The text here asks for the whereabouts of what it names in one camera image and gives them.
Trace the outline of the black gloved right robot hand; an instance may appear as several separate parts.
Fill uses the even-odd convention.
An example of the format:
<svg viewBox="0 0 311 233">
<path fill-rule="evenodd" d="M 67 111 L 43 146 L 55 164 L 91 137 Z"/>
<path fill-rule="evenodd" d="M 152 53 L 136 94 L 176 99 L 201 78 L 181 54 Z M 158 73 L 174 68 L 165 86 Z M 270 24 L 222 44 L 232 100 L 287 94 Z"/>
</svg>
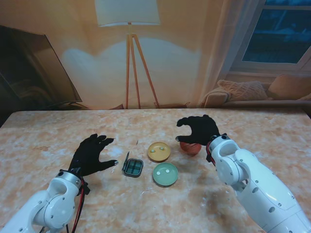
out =
<svg viewBox="0 0 311 233">
<path fill-rule="evenodd" d="M 177 127 L 184 125 L 190 126 L 191 134 L 177 136 L 175 139 L 178 142 L 206 146 L 212 136 L 220 135 L 216 122 L 208 115 L 190 116 L 179 119 Z"/>
</svg>

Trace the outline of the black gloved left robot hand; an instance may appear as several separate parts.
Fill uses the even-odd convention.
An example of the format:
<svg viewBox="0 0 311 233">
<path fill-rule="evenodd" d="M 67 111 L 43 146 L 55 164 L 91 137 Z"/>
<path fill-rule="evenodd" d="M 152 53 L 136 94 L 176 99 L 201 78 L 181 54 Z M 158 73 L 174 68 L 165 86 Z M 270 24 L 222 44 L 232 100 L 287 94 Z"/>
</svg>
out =
<svg viewBox="0 0 311 233">
<path fill-rule="evenodd" d="M 107 138 L 106 135 L 92 134 L 80 143 L 68 171 L 84 177 L 117 165 L 119 163 L 117 160 L 105 162 L 99 160 L 102 150 L 113 141 L 113 138 Z"/>
</svg>

